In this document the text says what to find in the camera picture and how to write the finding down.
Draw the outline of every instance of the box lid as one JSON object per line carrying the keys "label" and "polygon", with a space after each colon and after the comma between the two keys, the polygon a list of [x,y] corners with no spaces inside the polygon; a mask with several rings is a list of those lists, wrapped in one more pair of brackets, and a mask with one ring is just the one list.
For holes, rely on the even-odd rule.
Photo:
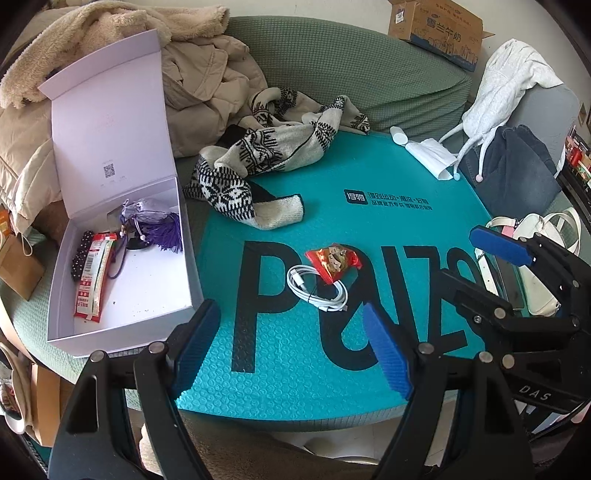
{"label": "box lid", "polygon": [[97,50],[45,81],[69,218],[176,176],[156,30]]}

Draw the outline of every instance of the polka dot item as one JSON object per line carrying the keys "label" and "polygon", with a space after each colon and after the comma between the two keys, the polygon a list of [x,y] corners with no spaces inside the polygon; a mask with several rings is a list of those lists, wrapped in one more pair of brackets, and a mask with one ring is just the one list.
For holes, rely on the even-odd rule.
{"label": "polka dot item", "polygon": [[86,256],[88,255],[88,250],[90,250],[90,246],[92,244],[92,237],[94,235],[94,232],[92,232],[91,230],[87,230],[82,234],[80,246],[78,247],[78,249],[76,249],[76,255],[74,256],[74,258],[72,258],[71,274],[74,281],[80,281],[80,279],[82,278],[84,263],[86,262]]}

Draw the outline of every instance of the qr code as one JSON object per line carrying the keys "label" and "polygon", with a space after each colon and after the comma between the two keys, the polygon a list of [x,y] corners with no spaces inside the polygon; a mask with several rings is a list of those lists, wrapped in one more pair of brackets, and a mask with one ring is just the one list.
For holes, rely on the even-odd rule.
{"label": "qr code", "polygon": [[115,167],[113,166],[112,163],[109,163],[108,165],[105,165],[103,167],[103,171],[105,172],[105,178],[108,179],[109,177],[112,177],[113,175],[115,175]]}

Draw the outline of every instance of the bubble texture mat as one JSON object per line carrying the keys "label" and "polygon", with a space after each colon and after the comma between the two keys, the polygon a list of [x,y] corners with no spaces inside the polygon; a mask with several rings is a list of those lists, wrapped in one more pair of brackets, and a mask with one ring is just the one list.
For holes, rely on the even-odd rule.
{"label": "bubble texture mat", "polygon": [[[473,279],[468,234],[490,217],[465,179],[437,181],[388,135],[340,132],[316,164],[253,180],[277,197],[301,194],[304,220],[264,232],[209,216],[197,266],[222,325],[180,408],[250,420],[356,419],[347,425],[400,414],[405,401],[388,388],[363,330],[367,300],[421,341],[470,358],[482,349],[430,293],[430,269],[451,264]],[[285,272],[333,242],[355,247],[364,265],[346,276],[349,310],[319,314],[287,289]]]}

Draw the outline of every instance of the logo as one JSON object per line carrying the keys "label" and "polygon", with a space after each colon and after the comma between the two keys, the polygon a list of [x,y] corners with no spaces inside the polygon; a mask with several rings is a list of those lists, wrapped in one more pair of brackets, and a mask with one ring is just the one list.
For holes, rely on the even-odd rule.
{"label": "logo", "polygon": [[356,203],[357,205],[367,205],[368,201],[365,194],[361,190],[345,190],[345,198],[349,203]]}
{"label": "logo", "polygon": [[534,390],[529,385],[524,385],[523,387],[521,387],[519,389],[519,393],[521,393],[523,395],[527,395],[528,397],[537,398],[538,400],[541,400],[541,401],[548,400],[552,396],[552,393],[549,393],[549,392],[548,393],[542,392],[540,394],[540,389]]}

